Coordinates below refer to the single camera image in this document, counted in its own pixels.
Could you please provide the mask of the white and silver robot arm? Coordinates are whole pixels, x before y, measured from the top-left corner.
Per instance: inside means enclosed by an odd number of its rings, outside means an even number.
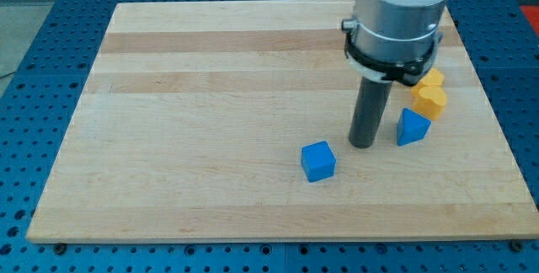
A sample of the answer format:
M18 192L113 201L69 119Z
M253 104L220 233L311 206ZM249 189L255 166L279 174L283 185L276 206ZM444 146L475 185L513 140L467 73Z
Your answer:
M355 0L344 19L344 54L375 83L414 86L432 68L446 0Z

